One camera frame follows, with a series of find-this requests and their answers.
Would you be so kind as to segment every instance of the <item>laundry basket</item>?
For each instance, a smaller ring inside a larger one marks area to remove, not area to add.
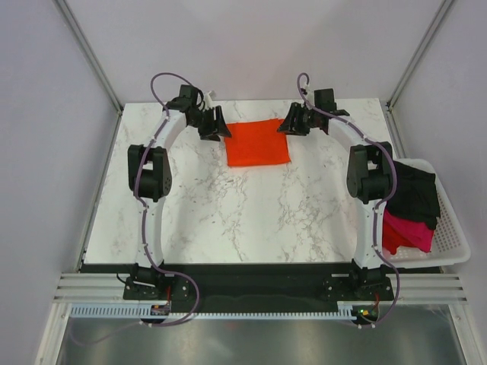
[[[433,166],[425,160],[403,158],[398,161],[429,173],[436,173]],[[400,247],[396,255],[390,255],[387,250],[384,250],[386,257],[398,268],[445,266],[465,262],[470,258],[470,247],[438,175],[436,189],[441,218],[434,232],[431,252],[424,253],[419,249]]]

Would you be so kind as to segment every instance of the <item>gray floor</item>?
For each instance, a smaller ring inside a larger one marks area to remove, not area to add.
[[[72,319],[80,341],[130,323]],[[194,320],[173,328],[136,325],[96,345],[65,339],[59,365],[121,364],[441,364],[460,365],[447,308],[398,307],[376,329],[328,321]]]

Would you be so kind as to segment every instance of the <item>white marble table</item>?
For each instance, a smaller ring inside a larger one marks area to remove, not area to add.
[[[227,123],[284,118],[293,100],[217,102]],[[337,100],[362,130],[390,141],[377,99]],[[86,264],[133,263],[137,202],[128,185],[127,148],[146,141],[157,103],[126,105],[110,159]],[[170,149],[173,188],[164,206],[167,263],[343,262],[355,251],[355,206],[345,187],[348,152],[319,130],[288,136],[291,162],[227,166],[224,143],[187,128]]]

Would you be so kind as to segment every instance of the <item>red garment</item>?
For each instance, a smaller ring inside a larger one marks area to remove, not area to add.
[[[288,141],[277,128],[282,119],[228,124],[232,137],[226,138],[227,162],[230,167],[277,165],[290,162]]]
[[[425,223],[394,217],[387,209],[384,212],[382,246],[392,255],[396,255],[397,248],[401,246],[430,252],[433,235],[434,231]]]

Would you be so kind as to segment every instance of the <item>white wall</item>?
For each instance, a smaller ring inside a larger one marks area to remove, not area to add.
[[[160,71],[221,100],[295,98],[301,71],[337,97],[387,99],[441,0],[68,3],[126,103],[153,100],[148,82]]]
[[[0,10],[0,363],[33,363],[116,114],[49,0]]]
[[[410,156],[429,160],[472,248],[461,273],[487,343],[487,2],[458,1],[399,99]]]

